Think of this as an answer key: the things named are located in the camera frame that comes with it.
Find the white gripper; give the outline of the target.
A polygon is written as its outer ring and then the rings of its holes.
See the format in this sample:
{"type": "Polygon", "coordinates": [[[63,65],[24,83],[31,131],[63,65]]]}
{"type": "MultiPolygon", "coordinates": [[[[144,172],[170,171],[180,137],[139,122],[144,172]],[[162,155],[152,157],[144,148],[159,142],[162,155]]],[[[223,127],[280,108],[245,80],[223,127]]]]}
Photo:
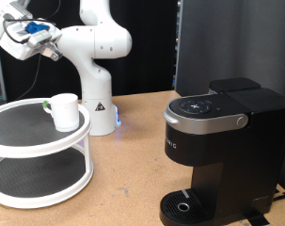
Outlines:
{"type": "Polygon", "coordinates": [[[4,21],[0,46],[13,57],[26,60],[36,54],[58,61],[63,54],[56,43],[62,33],[51,23],[39,21],[4,21]]]}

